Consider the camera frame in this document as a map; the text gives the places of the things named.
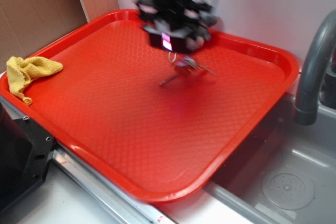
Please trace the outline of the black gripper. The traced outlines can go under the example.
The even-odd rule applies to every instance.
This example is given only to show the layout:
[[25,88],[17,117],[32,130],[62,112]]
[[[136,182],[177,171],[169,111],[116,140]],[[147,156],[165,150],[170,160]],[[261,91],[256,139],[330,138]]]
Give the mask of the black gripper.
[[150,45],[170,52],[190,52],[186,40],[197,27],[200,15],[212,14],[206,2],[193,0],[136,0],[143,30]]

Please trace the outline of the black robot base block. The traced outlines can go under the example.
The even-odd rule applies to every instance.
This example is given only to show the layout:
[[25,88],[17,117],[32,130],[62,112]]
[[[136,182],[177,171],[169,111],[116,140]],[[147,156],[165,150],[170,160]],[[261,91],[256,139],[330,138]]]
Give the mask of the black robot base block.
[[33,119],[12,119],[1,106],[1,214],[45,182],[54,145]]

